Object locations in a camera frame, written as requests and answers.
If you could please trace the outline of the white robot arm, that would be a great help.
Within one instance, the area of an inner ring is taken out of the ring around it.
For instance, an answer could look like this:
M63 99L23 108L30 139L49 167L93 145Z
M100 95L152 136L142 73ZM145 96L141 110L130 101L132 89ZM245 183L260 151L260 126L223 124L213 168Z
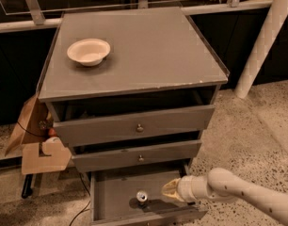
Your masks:
M287 194L244 181L226 169L214 168L203 176L186 175L173 179L162 187L162 194L180 202L241 199L288 226Z

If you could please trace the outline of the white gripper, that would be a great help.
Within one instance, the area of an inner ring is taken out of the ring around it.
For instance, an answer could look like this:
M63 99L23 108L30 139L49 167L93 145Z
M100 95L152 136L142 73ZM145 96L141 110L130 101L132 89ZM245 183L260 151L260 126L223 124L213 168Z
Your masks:
M206 176L184 176L166 183L162 187L164 196L179 202L194 202L200 199L208 199L211 189Z

